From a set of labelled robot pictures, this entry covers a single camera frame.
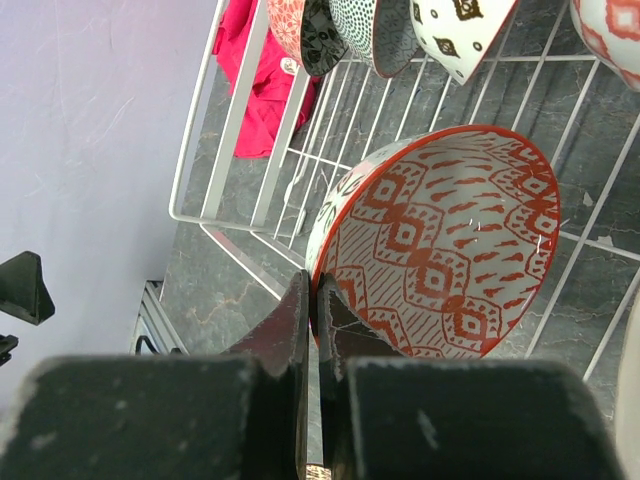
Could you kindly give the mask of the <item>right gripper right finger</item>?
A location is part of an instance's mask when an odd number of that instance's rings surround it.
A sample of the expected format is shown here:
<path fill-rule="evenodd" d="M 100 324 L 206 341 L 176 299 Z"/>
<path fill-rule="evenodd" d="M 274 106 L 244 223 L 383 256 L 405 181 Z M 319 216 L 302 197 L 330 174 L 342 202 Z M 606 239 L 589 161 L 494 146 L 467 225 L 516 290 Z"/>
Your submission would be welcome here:
<path fill-rule="evenodd" d="M 344 379 L 347 361 L 363 356 L 398 356 L 400 352 L 348 305 L 331 274 L 321 276 L 317 290 L 317 344 L 323 463 L 333 479 L 354 479 L 348 384 Z"/>

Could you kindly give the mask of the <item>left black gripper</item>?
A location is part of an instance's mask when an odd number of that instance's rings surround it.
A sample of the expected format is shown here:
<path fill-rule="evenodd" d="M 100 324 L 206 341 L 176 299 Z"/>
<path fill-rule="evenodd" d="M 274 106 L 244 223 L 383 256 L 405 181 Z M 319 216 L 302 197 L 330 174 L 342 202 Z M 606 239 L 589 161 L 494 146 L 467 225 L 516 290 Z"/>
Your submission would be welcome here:
<path fill-rule="evenodd" d="M 40 255 L 23 251 L 1 264 L 1 312 L 34 326 L 55 314 Z"/>

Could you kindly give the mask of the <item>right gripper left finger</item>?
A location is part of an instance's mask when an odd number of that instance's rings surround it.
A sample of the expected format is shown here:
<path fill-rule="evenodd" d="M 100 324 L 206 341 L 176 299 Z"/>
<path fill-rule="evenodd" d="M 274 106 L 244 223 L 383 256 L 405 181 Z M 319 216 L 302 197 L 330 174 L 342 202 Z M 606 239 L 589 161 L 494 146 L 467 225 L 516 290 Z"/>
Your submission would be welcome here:
<path fill-rule="evenodd" d="M 310 277 L 297 271 L 281 300 L 229 347 L 256 365 L 242 479 L 303 479 L 307 459 Z"/>

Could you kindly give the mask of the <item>red geometric pattern bowl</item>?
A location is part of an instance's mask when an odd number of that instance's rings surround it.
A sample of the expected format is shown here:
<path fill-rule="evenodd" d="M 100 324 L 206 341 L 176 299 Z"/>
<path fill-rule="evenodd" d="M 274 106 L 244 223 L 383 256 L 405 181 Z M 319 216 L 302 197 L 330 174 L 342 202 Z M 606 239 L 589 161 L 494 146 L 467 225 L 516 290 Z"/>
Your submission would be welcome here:
<path fill-rule="evenodd" d="M 408 356 L 476 359 L 518 324 L 552 263 L 559 187 L 542 151 L 494 125 L 413 136 L 344 174 L 305 254 Z"/>

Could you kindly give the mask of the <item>dark scalloped floral bowl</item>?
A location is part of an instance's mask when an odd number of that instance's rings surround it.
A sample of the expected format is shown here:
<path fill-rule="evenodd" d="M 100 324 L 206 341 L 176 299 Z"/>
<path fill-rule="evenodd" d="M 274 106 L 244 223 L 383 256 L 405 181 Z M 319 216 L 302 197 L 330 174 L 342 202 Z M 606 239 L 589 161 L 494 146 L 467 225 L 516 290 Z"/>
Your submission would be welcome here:
<path fill-rule="evenodd" d="M 269 0 L 271 33 L 307 74 L 322 77 L 343 58 L 346 44 L 325 0 Z"/>

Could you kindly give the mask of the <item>cream scalloped bowl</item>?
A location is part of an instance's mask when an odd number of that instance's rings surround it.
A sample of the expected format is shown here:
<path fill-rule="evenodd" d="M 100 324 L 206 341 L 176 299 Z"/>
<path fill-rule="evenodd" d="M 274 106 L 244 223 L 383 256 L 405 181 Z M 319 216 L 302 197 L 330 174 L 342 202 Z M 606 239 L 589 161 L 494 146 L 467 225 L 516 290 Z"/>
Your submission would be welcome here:
<path fill-rule="evenodd" d="M 615 444 L 627 479 L 639 479 L 639 310 L 636 295 L 627 321 L 614 413 Z"/>

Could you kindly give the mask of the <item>blue triangle pattern bowl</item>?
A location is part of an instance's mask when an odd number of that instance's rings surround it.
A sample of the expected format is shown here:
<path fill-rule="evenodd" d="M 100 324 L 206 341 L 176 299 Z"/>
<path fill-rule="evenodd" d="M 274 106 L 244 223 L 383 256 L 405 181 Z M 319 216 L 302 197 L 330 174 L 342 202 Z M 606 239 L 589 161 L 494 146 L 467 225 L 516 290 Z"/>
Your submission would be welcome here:
<path fill-rule="evenodd" d="M 349 49 L 381 78 L 397 75 L 420 49 L 409 0 L 334 0 L 329 8 Z"/>

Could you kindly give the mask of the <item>black diamond pattern bowl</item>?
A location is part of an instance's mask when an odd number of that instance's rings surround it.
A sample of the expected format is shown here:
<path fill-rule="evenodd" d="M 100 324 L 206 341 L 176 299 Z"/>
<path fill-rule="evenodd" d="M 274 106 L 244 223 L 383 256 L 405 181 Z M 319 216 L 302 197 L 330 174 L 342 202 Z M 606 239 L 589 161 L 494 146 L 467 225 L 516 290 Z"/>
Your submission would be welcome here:
<path fill-rule="evenodd" d="M 516 5 L 516 0 L 412 0 L 410 18 L 424 52 L 464 85 Z"/>

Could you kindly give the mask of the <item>red lattice pattern bowl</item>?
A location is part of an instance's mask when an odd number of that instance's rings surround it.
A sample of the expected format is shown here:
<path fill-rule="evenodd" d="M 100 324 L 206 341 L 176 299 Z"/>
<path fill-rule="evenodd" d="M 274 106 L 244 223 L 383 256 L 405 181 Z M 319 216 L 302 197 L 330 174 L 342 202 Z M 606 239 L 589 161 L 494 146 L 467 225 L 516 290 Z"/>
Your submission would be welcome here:
<path fill-rule="evenodd" d="M 586 47 L 639 91 L 639 0 L 573 0 L 570 15 Z"/>

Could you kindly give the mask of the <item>red folded cloth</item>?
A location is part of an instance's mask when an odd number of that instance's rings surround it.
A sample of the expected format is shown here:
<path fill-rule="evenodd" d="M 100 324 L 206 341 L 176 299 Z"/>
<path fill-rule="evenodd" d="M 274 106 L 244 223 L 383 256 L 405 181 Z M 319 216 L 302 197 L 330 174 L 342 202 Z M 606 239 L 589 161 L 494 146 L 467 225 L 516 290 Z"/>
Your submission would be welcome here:
<path fill-rule="evenodd" d="M 234 155 L 266 158 L 271 155 L 294 75 L 302 66 L 303 1 L 269 1 L 269 32 L 251 84 Z M 257 3 L 230 1 L 222 14 L 213 55 L 235 88 L 249 39 Z"/>

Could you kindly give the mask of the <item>aluminium frame rail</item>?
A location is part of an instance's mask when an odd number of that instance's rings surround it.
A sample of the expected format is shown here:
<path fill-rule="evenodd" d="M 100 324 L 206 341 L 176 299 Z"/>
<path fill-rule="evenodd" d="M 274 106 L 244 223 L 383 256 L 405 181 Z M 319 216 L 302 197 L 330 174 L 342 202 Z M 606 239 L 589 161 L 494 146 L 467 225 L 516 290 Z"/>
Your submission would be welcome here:
<path fill-rule="evenodd" d="M 132 355 L 188 354 L 160 302 L 162 290 L 162 281 L 145 283 L 130 345 Z"/>

